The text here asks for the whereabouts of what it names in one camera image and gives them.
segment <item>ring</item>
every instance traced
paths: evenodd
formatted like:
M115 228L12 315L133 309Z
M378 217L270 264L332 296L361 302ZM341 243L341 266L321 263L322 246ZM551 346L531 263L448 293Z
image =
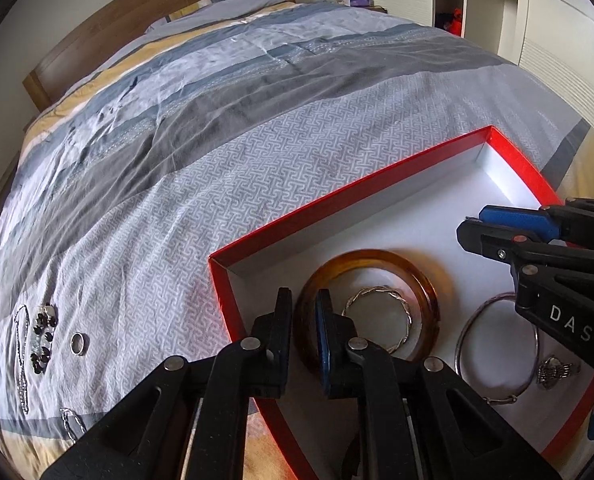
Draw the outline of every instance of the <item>ring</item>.
M81 332L75 332L70 338L70 351L79 356L86 352L86 336Z
M410 306L408 305L406 299L401 295L401 293L397 289L385 285L368 286L366 288L362 288L352 298L350 298L350 300L347 301L344 310L341 312L341 315L348 316L348 309L355 301L357 301L360 297L366 296L367 294L372 294L373 292L385 292L392 298L395 298L399 303L401 303L401 306L403 307L404 312L406 313L406 334L399 340L397 344L392 345L389 348L386 348L386 352L388 352L389 354L394 354L394 352L399 350L404 345L404 343L408 341L408 337L410 336L410 329L413 325L413 317L410 314Z
M461 375L461 349L463 347L463 342L464 342L464 339L466 338L466 334L472 328L472 325L474 324L474 322L477 320L477 317L479 317L480 314L485 309L487 309L487 307L489 307L493 303L496 303L497 301L501 301L501 300L516 301L516 299L517 299L517 296L515 295L514 292L504 292L503 294L498 294L497 296L493 296L492 298L490 298L489 300L487 300L483 304L481 304L481 306L477 310L475 310L475 313L470 317L468 322L464 325L463 330L461 330L461 334L459 334L459 339L457 340L457 346L455 348L455 371L459 377L461 377L463 379L463 376ZM525 383L523 383L521 386L519 386L519 388L514 393L510 394L505 399L491 399L489 397L483 397L485 402L487 402L490 406L499 406L502 404L514 404L515 402L517 402L517 398L528 389L528 386L530 386L530 384L536 377L537 371L539 369L539 348L540 348L539 329L535 325L533 325L532 330L534 332L534 337L535 337L535 362L532 365L532 371L530 372L530 377L528 378L528 380L525 381Z
M292 335L301 361L311 373L319 374L319 355L312 337L315 297L320 288L342 274L355 269L382 269L401 278L412 289L421 311L421 332L409 361L417 362L430 355L439 336L439 304L428 278L409 260L378 249L362 249L340 254L319 267L301 289L292 318Z

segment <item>amber bangle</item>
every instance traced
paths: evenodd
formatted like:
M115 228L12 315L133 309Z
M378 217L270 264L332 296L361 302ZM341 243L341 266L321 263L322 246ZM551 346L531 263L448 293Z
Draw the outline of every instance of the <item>amber bangle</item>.
M409 361L420 361L430 355L439 335L439 304L426 276L403 256L378 249L362 249L341 254L319 267L301 289L292 317L292 335L301 361L314 374L319 373L319 355L314 345L315 296L320 288L342 274L355 269L382 269L400 277L412 289L421 311L419 340Z

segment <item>bed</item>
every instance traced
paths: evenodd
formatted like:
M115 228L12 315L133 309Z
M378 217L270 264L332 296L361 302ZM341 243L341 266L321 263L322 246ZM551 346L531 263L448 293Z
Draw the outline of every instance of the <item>bed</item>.
M208 255L300 206L488 124L561 195L594 195L590 125L461 38L333 4L198 1L115 0L24 82L42 113L0 218L0 450L23 478L165 357L226 345ZM254 409L245 474L296 474Z

